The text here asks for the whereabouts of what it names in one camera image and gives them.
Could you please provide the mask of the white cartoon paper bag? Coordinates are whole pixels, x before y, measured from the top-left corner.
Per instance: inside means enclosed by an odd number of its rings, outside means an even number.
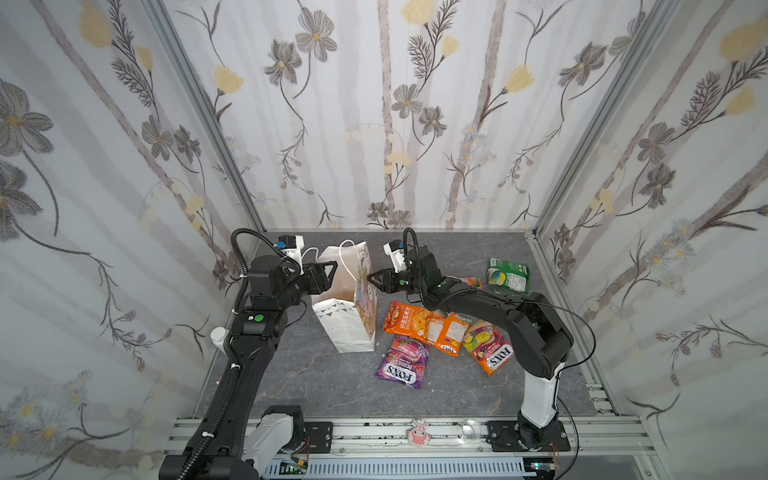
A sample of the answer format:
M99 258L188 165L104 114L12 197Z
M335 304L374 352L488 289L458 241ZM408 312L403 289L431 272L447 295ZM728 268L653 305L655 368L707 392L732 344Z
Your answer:
M371 259L365 241L343 240L326 247L319 262L335 261L337 270L326 292L311 296L311 308L339 353L375 349L378 294L367 282Z

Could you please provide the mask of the purple Fox's candy bag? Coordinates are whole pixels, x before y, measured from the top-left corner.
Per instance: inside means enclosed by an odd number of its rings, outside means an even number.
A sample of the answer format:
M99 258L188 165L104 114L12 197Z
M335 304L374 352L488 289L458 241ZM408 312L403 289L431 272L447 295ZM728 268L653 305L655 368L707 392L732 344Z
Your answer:
M420 389L429 361L428 346L422 342L396 335L384 356L375 377L401 385Z

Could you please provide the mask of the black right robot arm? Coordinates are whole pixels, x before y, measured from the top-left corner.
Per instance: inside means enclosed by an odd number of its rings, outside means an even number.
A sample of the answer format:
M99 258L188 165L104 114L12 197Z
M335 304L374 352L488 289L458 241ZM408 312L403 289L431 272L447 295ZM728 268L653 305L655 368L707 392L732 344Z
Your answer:
M430 311L463 314L507 333L514 358L525 372L524 394L517 420L491 428L489 443L515 452L577 452L579 448L571 445L577 438L567 436L557 408L559 379L569 367L574 345L571 331L558 315L568 310L538 293L515 300L442 274L434 255L419 245L410 227L385 250L392 266L367 275L378 290L416 294Z

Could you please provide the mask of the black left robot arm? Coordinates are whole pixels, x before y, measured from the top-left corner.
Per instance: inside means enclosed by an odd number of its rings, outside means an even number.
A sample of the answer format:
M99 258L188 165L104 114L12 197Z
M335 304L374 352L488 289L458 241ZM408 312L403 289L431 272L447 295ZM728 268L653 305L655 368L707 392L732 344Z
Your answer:
M161 479L262 479L281 451L309 444L296 405L268 408L253 430L248 422L261 380L289 326L288 309L328 291L338 264L303 262L299 235L271 241L253 229L238 228L230 241L241 286L222 343L228 366L187 445L164 458Z

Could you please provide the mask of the orange green Fox's candy bag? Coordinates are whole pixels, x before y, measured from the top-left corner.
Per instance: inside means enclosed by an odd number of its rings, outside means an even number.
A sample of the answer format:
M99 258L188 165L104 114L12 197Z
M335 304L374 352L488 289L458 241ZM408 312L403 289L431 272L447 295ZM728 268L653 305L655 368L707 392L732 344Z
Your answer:
M477 320L469 326L463 337L463 347L487 376L494 375L515 354L511 343L501 331L483 320Z

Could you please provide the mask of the orange red snack packet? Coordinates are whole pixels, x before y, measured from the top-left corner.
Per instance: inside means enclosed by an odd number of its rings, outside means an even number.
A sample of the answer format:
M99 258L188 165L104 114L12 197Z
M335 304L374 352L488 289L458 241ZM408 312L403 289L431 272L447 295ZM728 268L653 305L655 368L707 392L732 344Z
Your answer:
M432 312L425 308L392 301L384 320L383 331L394 335L424 340Z

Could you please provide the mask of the orange white snack packet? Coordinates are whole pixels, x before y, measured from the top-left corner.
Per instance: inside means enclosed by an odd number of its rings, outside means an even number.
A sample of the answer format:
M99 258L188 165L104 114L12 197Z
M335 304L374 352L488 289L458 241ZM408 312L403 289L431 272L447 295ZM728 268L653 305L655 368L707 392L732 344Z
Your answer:
M457 314L432 314L426 320L424 341L442 353L458 357L470 322Z

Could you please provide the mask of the orange snack packet back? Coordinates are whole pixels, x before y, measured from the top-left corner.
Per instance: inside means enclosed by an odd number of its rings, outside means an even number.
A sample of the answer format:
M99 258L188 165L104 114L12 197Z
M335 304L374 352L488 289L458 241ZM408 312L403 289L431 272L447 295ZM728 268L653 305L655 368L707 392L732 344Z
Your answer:
M480 277L462 277L461 281L472 288L483 288L483 281Z

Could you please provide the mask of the white cup at left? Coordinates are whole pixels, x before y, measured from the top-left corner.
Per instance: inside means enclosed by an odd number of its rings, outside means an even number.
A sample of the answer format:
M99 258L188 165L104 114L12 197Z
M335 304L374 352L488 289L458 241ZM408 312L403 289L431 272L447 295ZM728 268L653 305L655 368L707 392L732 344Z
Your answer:
M226 353L225 341L228 335L229 331L225 327L215 327L209 334L212 344L223 354Z

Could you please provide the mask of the green snack packet upper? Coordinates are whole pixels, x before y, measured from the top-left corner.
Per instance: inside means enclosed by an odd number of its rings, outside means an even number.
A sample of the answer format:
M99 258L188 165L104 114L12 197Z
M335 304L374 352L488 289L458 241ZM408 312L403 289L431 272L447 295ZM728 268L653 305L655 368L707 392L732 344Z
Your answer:
M493 289L527 295L530 291L530 276L530 269L525 264L495 257L488 260L487 283Z

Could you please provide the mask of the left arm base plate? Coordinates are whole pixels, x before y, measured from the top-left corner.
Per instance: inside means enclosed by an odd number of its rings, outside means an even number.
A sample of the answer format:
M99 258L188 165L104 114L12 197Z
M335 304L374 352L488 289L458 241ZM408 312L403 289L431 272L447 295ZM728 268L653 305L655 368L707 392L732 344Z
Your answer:
M305 422L300 434L277 450L279 454L329 454L332 447L334 424L329 421Z

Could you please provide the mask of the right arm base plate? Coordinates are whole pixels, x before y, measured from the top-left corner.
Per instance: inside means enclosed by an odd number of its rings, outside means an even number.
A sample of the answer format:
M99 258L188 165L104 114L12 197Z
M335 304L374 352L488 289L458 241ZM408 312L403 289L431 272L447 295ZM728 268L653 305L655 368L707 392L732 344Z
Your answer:
M489 421L486 442L496 453L570 452L572 450L563 423L554 419L543 428L529 421Z

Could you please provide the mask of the aluminium front rail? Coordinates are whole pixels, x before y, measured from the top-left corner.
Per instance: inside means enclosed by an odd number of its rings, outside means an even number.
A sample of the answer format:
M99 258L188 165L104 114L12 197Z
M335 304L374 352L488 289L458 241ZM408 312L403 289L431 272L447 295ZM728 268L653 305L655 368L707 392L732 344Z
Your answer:
M353 418L317 417L311 423L332 425L329 433L309 427L316 453L327 447L329 456L373 457L396 454L414 456L468 456L491 453L491 417ZM632 416L561 417L571 451L581 455L652 454L655 448L641 421Z

